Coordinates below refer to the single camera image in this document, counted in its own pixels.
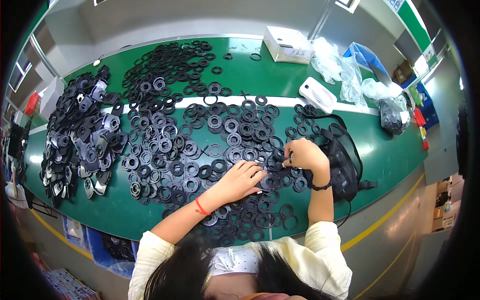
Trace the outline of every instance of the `woman's hand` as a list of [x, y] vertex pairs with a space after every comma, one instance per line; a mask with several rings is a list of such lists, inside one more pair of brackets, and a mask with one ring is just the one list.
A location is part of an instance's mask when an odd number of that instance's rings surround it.
[[222, 179], [208, 189], [204, 195], [206, 194], [206, 198], [215, 201], [220, 207], [240, 200], [252, 193], [259, 192], [261, 189], [256, 188], [255, 185], [267, 175], [267, 172], [262, 170], [263, 168], [257, 166], [257, 163], [254, 161], [241, 160]]
[[[290, 152], [293, 152], [291, 163]], [[330, 171], [330, 162], [326, 155], [317, 145], [306, 138], [294, 140], [285, 145], [285, 159], [283, 162], [285, 167], [311, 170], [314, 174]]]

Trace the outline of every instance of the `black bracelet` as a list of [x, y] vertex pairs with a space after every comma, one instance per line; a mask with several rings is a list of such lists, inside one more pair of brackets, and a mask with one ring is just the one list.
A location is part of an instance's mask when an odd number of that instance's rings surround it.
[[328, 189], [328, 188], [331, 187], [331, 186], [332, 186], [332, 184], [331, 184], [330, 182], [328, 182], [327, 185], [325, 185], [325, 186], [323, 186], [323, 187], [321, 187], [321, 188], [319, 188], [318, 186], [315, 186], [315, 185], [312, 184], [312, 190], [316, 190], [316, 191], [326, 190], [326, 189]]

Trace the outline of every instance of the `red string bracelet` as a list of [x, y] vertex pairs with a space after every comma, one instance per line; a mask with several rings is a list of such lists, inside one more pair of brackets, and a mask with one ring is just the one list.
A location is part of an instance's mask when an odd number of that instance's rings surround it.
[[197, 213], [200, 213], [201, 215], [206, 215], [206, 216], [209, 216], [209, 215], [210, 215], [209, 213], [207, 213], [207, 212], [200, 206], [200, 203], [198, 203], [198, 197], [195, 198], [195, 202], [197, 202], [197, 205], [198, 205], [198, 207], [200, 208], [200, 210], [195, 209], [195, 211], [196, 211]]

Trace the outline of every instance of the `white portable fan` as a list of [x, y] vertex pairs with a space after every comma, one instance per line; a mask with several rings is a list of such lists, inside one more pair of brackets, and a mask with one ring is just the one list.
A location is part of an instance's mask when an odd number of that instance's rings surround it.
[[309, 77], [300, 86], [300, 95], [304, 96], [313, 106], [331, 114], [336, 103], [336, 96], [315, 79]]

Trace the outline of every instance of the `woman's left hand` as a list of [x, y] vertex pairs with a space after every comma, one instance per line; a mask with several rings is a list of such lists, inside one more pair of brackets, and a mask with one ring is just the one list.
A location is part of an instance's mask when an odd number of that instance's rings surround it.
[[207, 198], [213, 199], [219, 206], [222, 206], [261, 191], [255, 185], [267, 175], [267, 172], [262, 170], [263, 168], [254, 161], [239, 161], [222, 179], [205, 192], [208, 194]]

